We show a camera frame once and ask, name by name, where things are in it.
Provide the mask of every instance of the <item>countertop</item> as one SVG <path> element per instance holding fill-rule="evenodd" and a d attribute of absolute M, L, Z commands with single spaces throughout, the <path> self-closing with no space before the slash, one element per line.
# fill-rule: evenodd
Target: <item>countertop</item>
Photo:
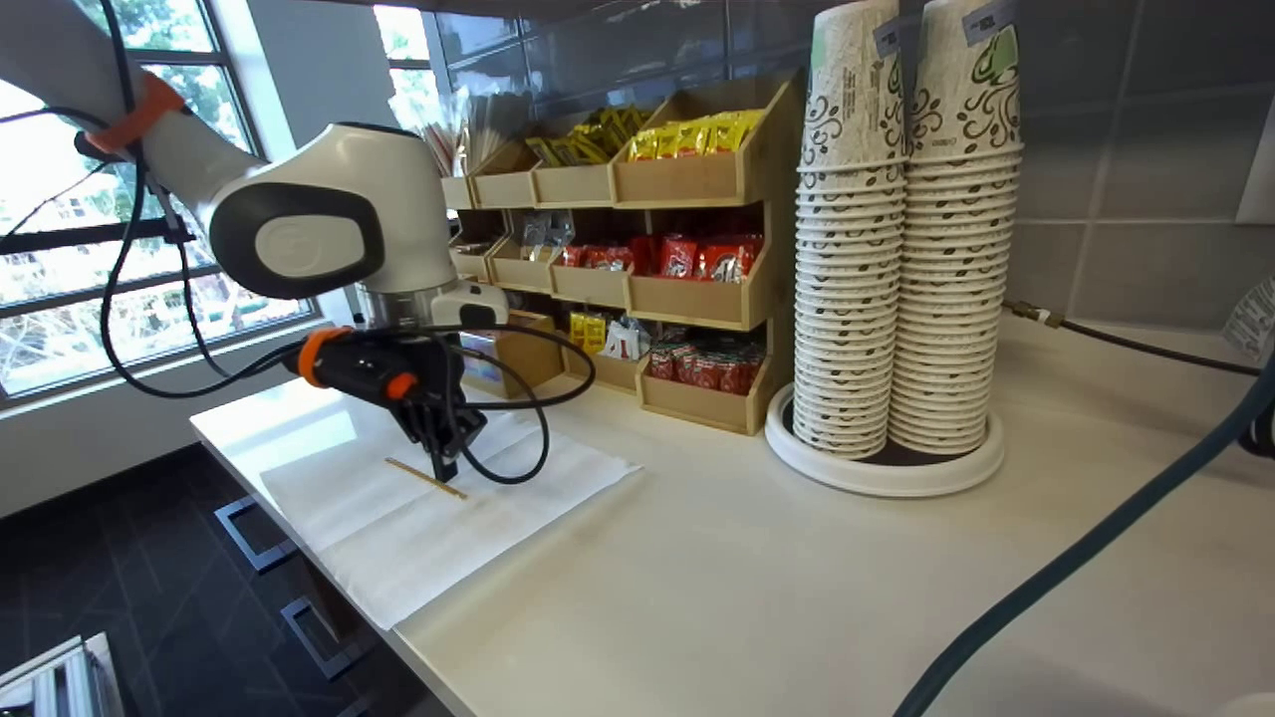
<path fill-rule="evenodd" d="M 894 713 L 950 639 L 1245 390 L 1008 321 L 1003 469 L 958 499 L 882 503 L 796 477 L 760 437 L 598 385 L 558 405 L 555 432 L 643 469 L 381 639 L 456 713 Z M 392 442 L 381 413 L 302 385 L 197 425 L 282 524 L 253 477 L 263 462 L 311 469 L 314 503 L 342 524 L 346 499 L 323 486 L 359 475 L 342 462 L 359 450 L 308 442 L 308 404 L 339 410 L 354 442 Z M 1226 450 L 999 632 L 931 713 L 1216 713 L 1275 688 L 1273 544 L 1275 469 Z"/>

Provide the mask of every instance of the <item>floor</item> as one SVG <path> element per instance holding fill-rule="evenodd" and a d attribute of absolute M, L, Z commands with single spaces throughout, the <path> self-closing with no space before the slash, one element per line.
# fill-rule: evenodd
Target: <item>floor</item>
<path fill-rule="evenodd" d="M 311 568 L 296 554 L 254 574 L 214 522 L 237 499 L 222 465 L 188 446 L 6 519 L 0 673 L 65 639 L 107 632 L 136 717 L 448 713 L 381 643 L 346 673 L 320 673 L 279 616 Z"/>

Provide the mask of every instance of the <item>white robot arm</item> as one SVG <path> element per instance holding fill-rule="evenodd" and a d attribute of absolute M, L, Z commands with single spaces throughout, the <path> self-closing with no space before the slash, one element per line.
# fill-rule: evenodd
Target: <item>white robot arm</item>
<path fill-rule="evenodd" d="M 263 162 L 136 65 L 136 110 L 125 109 L 113 40 L 73 0 L 0 8 L 0 74 L 53 109 L 103 118 L 107 130 L 93 134 L 103 151 L 136 141 L 153 189 L 197 216 L 218 266 L 247 289 L 311 300 L 363 277 L 379 321 L 395 332 L 417 332 L 439 307 L 456 307 L 444 159 L 425 141 L 334 122 L 290 159 Z M 506 320 L 500 296 L 488 289 L 482 304 Z"/>

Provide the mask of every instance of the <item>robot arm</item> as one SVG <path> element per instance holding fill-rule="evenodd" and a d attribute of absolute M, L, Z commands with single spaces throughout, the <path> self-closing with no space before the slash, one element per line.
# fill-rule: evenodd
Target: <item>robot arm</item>
<path fill-rule="evenodd" d="M 314 385 L 339 385 L 388 405 L 452 477 L 462 446 L 482 432 L 465 405 L 456 340 L 431 321 L 457 321 L 488 307 L 506 321 L 502 289 L 456 289 L 448 255 L 444 162 L 425 141 L 334 122 L 290 159 L 243 154 L 156 74 L 128 65 L 136 109 L 118 101 L 113 40 L 73 0 L 0 8 L 0 74 L 95 116 L 87 149 L 128 154 L 142 149 L 156 190 L 172 190 L 202 227 L 218 266 L 247 289 L 311 300 L 366 281 L 379 332 L 323 332 L 287 353 Z"/>

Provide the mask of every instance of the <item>stack of paper cups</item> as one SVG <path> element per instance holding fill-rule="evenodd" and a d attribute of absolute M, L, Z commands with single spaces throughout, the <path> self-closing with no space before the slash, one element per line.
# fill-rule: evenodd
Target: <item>stack of paper cups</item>
<path fill-rule="evenodd" d="M 792 436 L 838 457 L 887 442 L 903 240 L 898 0 L 818 16 L 796 182 Z"/>
<path fill-rule="evenodd" d="M 967 454 L 991 405 L 1022 181 L 1008 0 L 929 0 L 910 130 L 894 442 Z"/>

